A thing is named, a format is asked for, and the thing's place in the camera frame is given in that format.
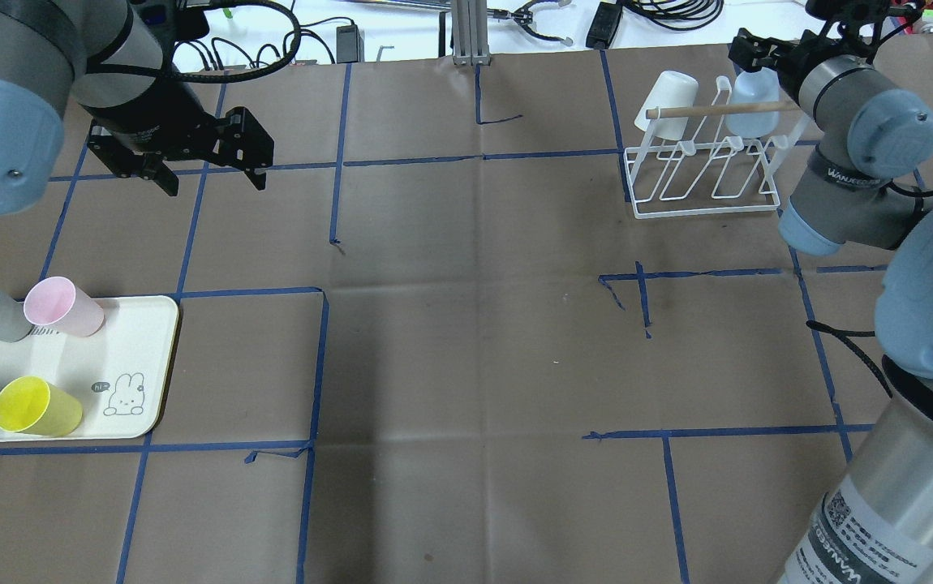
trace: white wire rack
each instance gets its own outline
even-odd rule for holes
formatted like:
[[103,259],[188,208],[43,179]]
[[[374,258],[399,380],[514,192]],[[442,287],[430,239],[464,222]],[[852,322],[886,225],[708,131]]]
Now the white wire rack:
[[[730,84],[729,77],[716,78],[716,96],[711,105],[729,103],[731,93],[733,85]],[[711,141],[697,143],[697,137],[709,118],[718,118],[715,136]],[[653,145],[656,127],[663,119],[652,119],[640,145],[637,148],[625,149],[622,156],[626,162],[629,196],[637,219],[773,211],[780,206],[780,193],[774,173],[808,126],[808,116],[801,115],[788,134],[748,140],[724,134],[724,121],[725,115],[722,114],[705,115],[690,134],[689,140],[658,138],[659,144]],[[681,189],[686,179],[677,181],[679,169],[685,164],[694,164],[696,167],[701,161],[703,166],[697,170],[690,185]],[[727,170],[730,171],[730,177],[744,177],[741,178],[740,184],[737,184],[737,180],[724,182]],[[641,182],[649,183],[655,176],[651,192],[644,197],[637,196],[637,181],[642,179]],[[710,182],[712,176],[715,176],[715,186],[712,186],[711,194],[695,193],[695,190],[704,190],[698,189],[698,184],[704,186]],[[751,192],[749,188],[753,185],[753,180],[759,181],[755,192]],[[746,191],[748,196],[742,199]]]

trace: table surface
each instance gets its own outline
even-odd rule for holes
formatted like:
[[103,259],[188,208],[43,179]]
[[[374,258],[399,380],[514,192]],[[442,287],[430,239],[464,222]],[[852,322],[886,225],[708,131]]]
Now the table surface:
[[[878,64],[933,107],[933,36]],[[277,167],[178,165],[173,199],[71,108],[0,286],[167,294],[180,333],[150,435],[0,444],[0,582],[767,581],[886,404],[804,322],[871,328],[889,254],[636,221],[620,154],[666,67],[731,71],[698,45],[199,86]]]

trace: wooden rod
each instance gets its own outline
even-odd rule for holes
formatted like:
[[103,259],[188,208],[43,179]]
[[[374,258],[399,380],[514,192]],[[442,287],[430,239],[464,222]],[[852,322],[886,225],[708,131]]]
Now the wooden rod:
[[[792,101],[760,102],[753,104],[703,105],[694,107],[666,107],[660,111],[660,118],[701,118],[705,115],[760,114],[766,111],[799,110]],[[647,119],[658,119],[658,108],[646,111]]]

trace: metal stand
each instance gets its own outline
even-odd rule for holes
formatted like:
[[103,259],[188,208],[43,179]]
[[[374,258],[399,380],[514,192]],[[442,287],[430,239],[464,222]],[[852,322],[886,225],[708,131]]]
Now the metal stand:
[[488,1],[452,0],[452,30],[455,31],[456,64],[488,64]]
[[[720,76],[716,78],[716,96],[710,108],[695,108],[696,110],[719,111],[717,106],[729,103],[730,93],[733,92],[729,78]],[[709,118],[718,118],[715,136],[706,143],[697,143],[696,138]],[[740,136],[727,135],[723,132],[725,115],[711,114],[700,118],[700,123],[689,140],[662,140],[662,144],[653,145],[656,129],[662,118],[652,119],[651,125],[644,133],[643,141],[637,148],[626,148],[622,154],[626,164],[626,174],[629,177],[629,195],[633,206],[633,214],[637,219],[658,217],[677,217],[684,215],[707,215],[716,213],[742,213],[752,211],[774,211],[780,206],[780,195],[774,180],[774,173],[789,155],[808,126],[809,118],[803,115],[786,135],[774,135],[767,138],[748,138],[743,140]],[[693,160],[703,160],[704,164],[697,171],[697,176],[685,189],[673,185],[679,167]],[[745,180],[740,185],[723,184],[723,178],[728,169],[736,169],[744,165]],[[636,192],[636,184],[642,171],[658,173],[655,185],[648,195],[640,196]],[[679,203],[679,207],[667,207],[666,202],[685,202],[693,195],[698,183],[705,177],[715,176],[715,186],[704,203]],[[748,190],[753,180],[759,180],[757,195],[764,198],[762,203],[730,204],[730,200],[740,199]]]

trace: tray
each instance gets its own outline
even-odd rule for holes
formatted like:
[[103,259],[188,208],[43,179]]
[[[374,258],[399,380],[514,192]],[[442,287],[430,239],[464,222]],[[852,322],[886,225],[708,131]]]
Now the tray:
[[0,341],[0,391],[37,375],[76,397],[84,418],[66,436],[21,435],[0,429],[0,441],[132,439],[159,418],[178,304],[166,296],[96,298],[106,321],[91,337],[37,326],[22,341]]

